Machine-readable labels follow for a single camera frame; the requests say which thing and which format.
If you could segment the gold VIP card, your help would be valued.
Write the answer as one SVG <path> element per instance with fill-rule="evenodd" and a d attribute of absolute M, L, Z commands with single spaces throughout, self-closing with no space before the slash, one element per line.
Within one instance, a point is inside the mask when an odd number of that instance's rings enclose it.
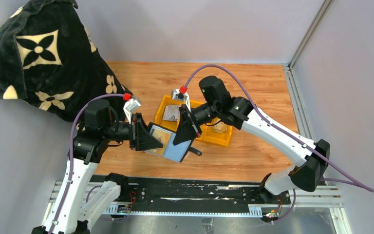
<path fill-rule="evenodd" d="M 163 147 L 157 149 L 150 149 L 147 150 L 147 152 L 157 156 L 164 156 L 167 144 L 171 138 L 171 132 L 169 130 L 162 128 L 161 126 L 153 125 L 150 133 L 154 138 L 156 138 L 160 143 L 163 144 Z"/>

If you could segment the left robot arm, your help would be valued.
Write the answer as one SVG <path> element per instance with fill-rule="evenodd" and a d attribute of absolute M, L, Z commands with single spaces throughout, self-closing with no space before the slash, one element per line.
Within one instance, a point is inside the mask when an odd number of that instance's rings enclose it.
<path fill-rule="evenodd" d="M 78 112 L 84 117 L 79 130 L 72 128 L 67 168 L 59 194 L 47 219 L 33 228 L 35 234 L 89 234 L 106 208 L 114 201 L 125 201 L 130 195 L 129 179 L 110 173 L 100 189 L 83 202 L 88 184 L 111 141 L 128 141 L 134 151 L 162 147 L 148 132 L 138 98 L 129 94 L 123 112 L 127 122 L 119 121 L 118 112 L 108 102 L 108 95 L 92 99 Z"/>

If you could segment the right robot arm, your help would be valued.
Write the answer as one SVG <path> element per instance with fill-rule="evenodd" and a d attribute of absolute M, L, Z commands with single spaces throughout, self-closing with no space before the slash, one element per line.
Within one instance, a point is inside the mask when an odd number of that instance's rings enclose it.
<path fill-rule="evenodd" d="M 201 126 L 218 118 L 224 124 L 251 133 L 285 154 L 292 166 L 267 174 L 260 183 L 257 196 L 264 203 L 272 203 L 282 192 L 301 189 L 313 192 L 320 183 L 329 159 L 330 144 L 321 139 L 307 139 L 282 126 L 253 107 L 244 97 L 232 97 L 223 81 L 208 76 L 199 82 L 205 104 L 192 110 L 183 104 L 173 144 L 194 140 L 201 136 Z"/>

